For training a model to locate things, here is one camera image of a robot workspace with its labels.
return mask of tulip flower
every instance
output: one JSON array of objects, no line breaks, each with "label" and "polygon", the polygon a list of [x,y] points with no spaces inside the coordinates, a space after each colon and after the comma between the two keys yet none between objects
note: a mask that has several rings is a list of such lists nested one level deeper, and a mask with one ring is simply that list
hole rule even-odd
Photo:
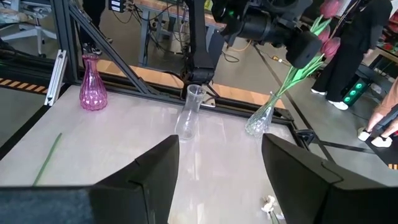
[{"label": "tulip flower", "polygon": [[326,58],[332,58],[333,56],[335,56],[339,46],[340,46],[340,38],[334,37],[326,41],[322,45],[321,53],[323,53]]},{"label": "tulip flower", "polygon": [[318,35],[318,38],[322,41],[322,44],[324,44],[326,41],[328,41],[330,35],[330,26],[326,26],[326,28]]},{"label": "tulip flower", "polygon": [[326,19],[332,18],[340,10],[341,1],[339,0],[325,0],[320,7],[322,16]]}]

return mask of black cable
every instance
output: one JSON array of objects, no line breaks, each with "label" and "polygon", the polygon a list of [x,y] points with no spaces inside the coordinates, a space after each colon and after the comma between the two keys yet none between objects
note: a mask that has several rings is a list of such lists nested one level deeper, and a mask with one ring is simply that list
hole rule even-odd
[{"label": "black cable", "polygon": [[182,81],[181,76],[180,76],[179,74],[175,73],[175,72],[172,72],[172,71],[163,71],[163,73],[170,74],[170,75],[172,75],[172,76],[174,76],[174,77],[177,77],[179,80]]},{"label": "black cable", "polygon": [[139,16],[140,19],[142,19],[143,21],[153,21],[154,19],[158,18],[161,14],[163,14],[166,10],[169,10],[169,8],[172,7],[172,6],[175,6],[175,4],[171,4],[171,5],[167,6],[165,9],[163,9],[163,10],[162,10],[158,15],[156,15],[155,17],[150,18],[150,19],[145,19],[145,18],[143,18],[143,17],[139,14],[139,12],[138,12],[138,9],[139,9],[139,8],[138,8],[136,5],[133,5],[134,9],[137,11],[138,16]]},{"label": "black cable", "polygon": [[3,52],[12,52],[12,55],[10,55],[11,58],[3,59],[3,61],[11,62],[11,61],[15,60],[18,57],[17,50],[0,38],[0,52],[1,51],[3,51]]},{"label": "black cable", "polygon": [[[137,8],[135,8],[135,9],[133,9],[132,11],[131,11],[131,13],[133,14],[133,16],[134,16],[134,18],[137,20],[137,22],[138,23],[140,23],[140,25],[142,26],[142,23],[141,23],[141,20],[140,20],[140,18],[139,18],[139,14],[138,14],[138,7]],[[159,41],[156,39],[156,37],[154,37],[153,35],[152,35],[152,31],[150,30],[150,29],[147,29],[148,31],[149,31],[149,33],[147,34],[149,37],[150,37],[150,39],[155,43],[155,46],[156,46],[156,48],[158,48],[159,50],[161,50],[161,51],[163,51],[164,53],[166,53],[166,52],[168,52],[168,53],[171,53],[171,54],[179,54],[179,55],[181,55],[182,54],[182,52],[173,52],[173,51],[171,51],[171,50],[168,50],[168,49],[165,49],[163,46],[161,46],[160,45],[160,43],[159,43]]]},{"label": "black cable", "polygon": [[240,62],[240,59],[238,59],[237,57],[234,57],[234,56],[232,56],[232,55],[229,55],[229,54],[227,54],[227,53],[225,53],[225,52],[223,52],[223,51],[221,51],[221,53],[223,53],[224,58],[225,58],[225,60],[226,60],[227,62],[230,62],[230,63],[238,63],[238,62]]},{"label": "black cable", "polygon": [[[167,16],[170,18],[169,9],[167,9]],[[174,36],[175,40],[178,41],[178,42],[180,42],[180,46],[181,46],[181,48],[182,48],[182,44],[181,44],[182,39],[178,39],[178,38],[177,38],[177,36],[176,36],[175,33],[174,33],[174,28],[173,28],[172,33],[173,33],[173,36]]]},{"label": "black cable", "polygon": [[113,13],[113,15],[118,19],[118,21],[121,22],[121,23],[123,23],[123,24],[129,23],[130,20],[131,20],[131,17],[132,17],[132,14],[131,14],[131,15],[130,15],[130,18],[129,18],[126,22],[123,22],[122,20],[119,19],[119,17],[114,13],[113,10],[112,10],[112,13]]}]

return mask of metal pole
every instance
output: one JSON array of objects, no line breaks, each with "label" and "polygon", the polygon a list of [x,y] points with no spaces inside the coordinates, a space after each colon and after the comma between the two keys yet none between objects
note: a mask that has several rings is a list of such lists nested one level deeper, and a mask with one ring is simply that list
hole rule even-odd
[{"label": "metal pole", "polygon": [[50,0],[57,30],[58,46],[67,51],[68,62],[65,78],[68,83],[74,84],[78,79],[79,63],[76,51],[75,24],[69,15],[69,0]]}]

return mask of white table surface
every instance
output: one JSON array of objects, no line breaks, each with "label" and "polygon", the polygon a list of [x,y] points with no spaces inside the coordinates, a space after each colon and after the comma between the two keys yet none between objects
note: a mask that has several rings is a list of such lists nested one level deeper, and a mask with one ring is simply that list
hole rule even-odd
[{"label": "white table surface", "polygon": [[[108,106],[85,111],[71,86],[0,161],[0,185],[32,185],[59,133],[62,137],[39,185],[91,185],[174,133],[181,106],[108,93]],[[246,119],[200,111],[194,139],[180,142],[180,166],[170,224],[271,223],[261,198],[274,195],[261,142]],[[290,142],[286,126],[272,133]]]}]

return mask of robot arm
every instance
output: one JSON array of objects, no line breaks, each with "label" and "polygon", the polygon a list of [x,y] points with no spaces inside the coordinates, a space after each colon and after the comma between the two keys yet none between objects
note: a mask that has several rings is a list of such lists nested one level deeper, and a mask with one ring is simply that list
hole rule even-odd
[{"label": "robot arm", "polygon": [[[206,51],[205,0],[184,1],[190,15],[191,39],[182,78],[186,85],[208,84],[214,77],[214,66]],[[284,45],[286,59],[292,66],[303,68],[322,46],[315,34],[296,27],[298,18],[311,3],[312,0],[213,0],[211,11],[216,22],[226,24],[221,35],[228,45],[236,37],[261,45]]]}]

